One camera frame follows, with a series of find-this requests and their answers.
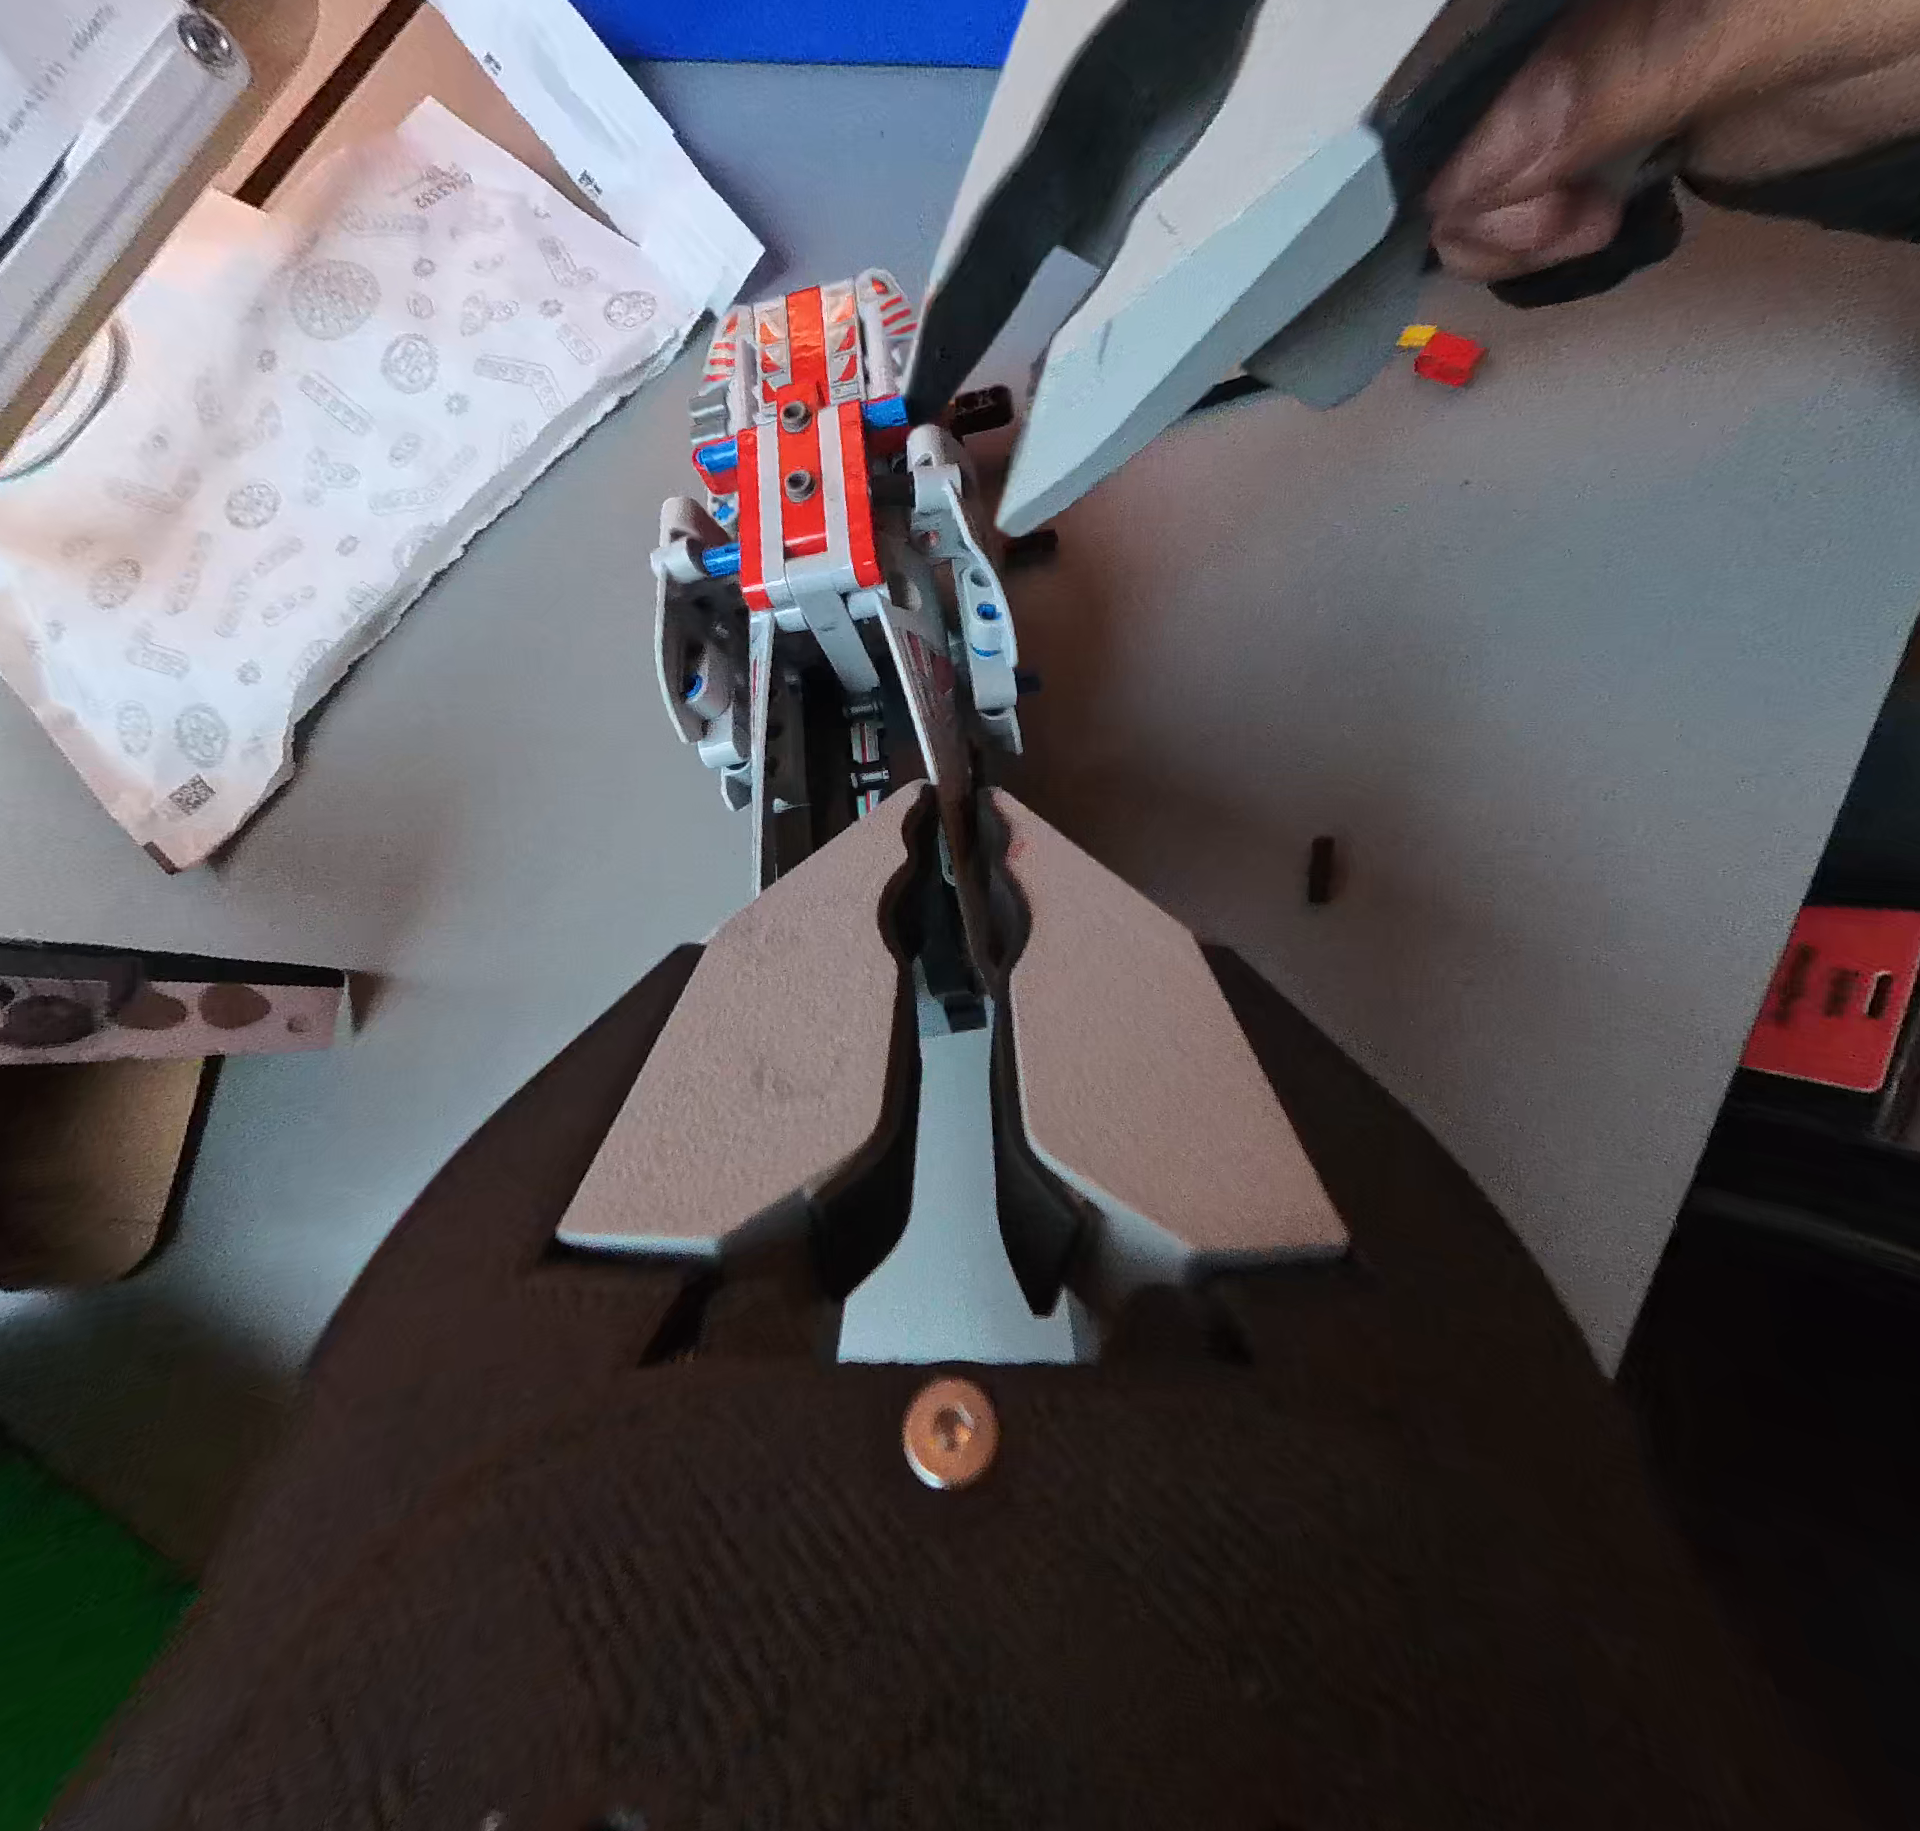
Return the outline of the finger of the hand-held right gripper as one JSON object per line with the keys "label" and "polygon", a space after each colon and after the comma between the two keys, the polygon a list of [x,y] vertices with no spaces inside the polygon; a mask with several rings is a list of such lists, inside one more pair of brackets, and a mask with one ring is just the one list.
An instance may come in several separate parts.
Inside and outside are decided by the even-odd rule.
{"label": "finger of the hand-held right gripper", "polygon": [[1053,332],[1000,494],[1026,533],[1314,308],[1408,206],[1380,99],[1451,0],[1259,0],[1212,116]]}
{"label": "finger of the hand-held right gripper", "polygon": [[906,380],[933,417],[1044,261],[1095,281],[1226,102],[1265,0],[1026,0],[931,264]]}

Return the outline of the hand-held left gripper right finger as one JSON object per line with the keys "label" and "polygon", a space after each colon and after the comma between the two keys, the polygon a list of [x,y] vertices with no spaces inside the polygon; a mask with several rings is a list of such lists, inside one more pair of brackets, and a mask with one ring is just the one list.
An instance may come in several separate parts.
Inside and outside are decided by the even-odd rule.
{"label": "hand-held left gripper right finger", "polygon": [[1028,1308],[1337,1263],[1347,1225],[1186,926],[1006,790],[974,809],[995,1217]]}

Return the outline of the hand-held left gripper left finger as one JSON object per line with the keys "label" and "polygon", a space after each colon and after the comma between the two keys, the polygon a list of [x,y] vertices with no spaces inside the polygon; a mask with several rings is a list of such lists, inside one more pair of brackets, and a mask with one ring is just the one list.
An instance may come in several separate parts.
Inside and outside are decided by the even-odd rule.
{"label": "hand-held left gripper left finger", "polygon": [[572,1250],[745,1266],[794,1251],[830,1302],[913,1202],[915,927],[935,832],[910,783],[698,949],[556,1225]]}

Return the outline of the red grey lego vehicle model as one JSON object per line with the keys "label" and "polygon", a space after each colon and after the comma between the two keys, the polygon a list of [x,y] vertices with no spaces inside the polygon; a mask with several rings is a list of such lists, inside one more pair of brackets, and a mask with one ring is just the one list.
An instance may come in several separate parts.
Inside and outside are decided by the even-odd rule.
{"label": "red grey lego vehicle model", "polygon": [[689,399],[692,496],[659,513],[661,701],[750,816],[765,890],[910,783],[941,801],[910,902],[924,998],[990,1020],[972,953],[972,790],[1021,751],[1002,531],[966,442],[1014,419],[1005,386],[915,424],[917,307],[884,268],[732,304]]}

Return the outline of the person's right forearm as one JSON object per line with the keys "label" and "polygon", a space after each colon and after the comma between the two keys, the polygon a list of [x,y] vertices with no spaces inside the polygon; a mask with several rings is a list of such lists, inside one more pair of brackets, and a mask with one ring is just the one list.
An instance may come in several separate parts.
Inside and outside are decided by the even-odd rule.
{"label": "person's right forearm", "polygon": [[1757,180],[1681,168],[1681,183],[1703,203],[1745,217],[1918,241],[1918,134]]}

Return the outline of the person's right hand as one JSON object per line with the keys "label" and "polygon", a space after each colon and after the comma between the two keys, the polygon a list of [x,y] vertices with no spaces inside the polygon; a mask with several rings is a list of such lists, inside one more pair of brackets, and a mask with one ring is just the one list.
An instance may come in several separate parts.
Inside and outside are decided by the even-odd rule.
{"label": "person's right hand", "polygon": [[1427,188],[1429,245],[1505,283],[1607,249],[1618,168],[1662,146],[1694,191],[1745,191],[1916,126],[1918,0],[1583,0]]}

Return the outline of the white torn paper bag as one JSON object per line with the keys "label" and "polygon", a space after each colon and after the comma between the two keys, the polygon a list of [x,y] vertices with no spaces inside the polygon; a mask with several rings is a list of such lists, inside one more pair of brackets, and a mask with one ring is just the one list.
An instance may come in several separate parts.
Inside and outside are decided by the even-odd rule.
{"label": "white torn paper bag", "polygon": [[425,2],[686,304],[732,307],[763,245],[570,0]]}

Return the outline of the brown box stand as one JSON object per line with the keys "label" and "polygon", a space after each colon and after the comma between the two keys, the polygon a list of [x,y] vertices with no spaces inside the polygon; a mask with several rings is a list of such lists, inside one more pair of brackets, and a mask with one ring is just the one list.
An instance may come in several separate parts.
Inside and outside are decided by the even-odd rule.
{"label": "brown box stand", "polygon": [[1,1072],[1,1291],[99,1291],[168,1244],[214,1056]]}

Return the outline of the printed paper bag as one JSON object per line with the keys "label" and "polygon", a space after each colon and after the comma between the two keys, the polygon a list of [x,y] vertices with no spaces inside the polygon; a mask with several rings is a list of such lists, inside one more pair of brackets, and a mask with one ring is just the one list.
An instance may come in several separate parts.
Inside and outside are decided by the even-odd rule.
{"label": "printed paper bag", "polygon": [[111,390],[4,479],[4,681],[180,873],[297,724],[752,254],[693,173],[614,224],[433,99],[276,209],[208,195],[114,321]]}

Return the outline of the green plastic bin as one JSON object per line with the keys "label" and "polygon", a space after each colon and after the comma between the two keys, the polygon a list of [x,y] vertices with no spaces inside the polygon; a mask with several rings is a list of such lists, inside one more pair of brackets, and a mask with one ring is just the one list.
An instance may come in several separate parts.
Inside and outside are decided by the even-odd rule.
{"label": "green plastic bin", "polygon": [[1,1824],[34,1829],[194,1600],[194,1581],[1,1445]]}

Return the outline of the printed instruction sheet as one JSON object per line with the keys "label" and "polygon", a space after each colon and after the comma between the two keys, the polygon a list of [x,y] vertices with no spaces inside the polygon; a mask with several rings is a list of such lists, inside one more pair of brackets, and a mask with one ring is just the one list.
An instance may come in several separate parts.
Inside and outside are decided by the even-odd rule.
{"label": "printed instruction sheet", "polygon": [[1,0],[1,234],[95,131],[194,0]]}

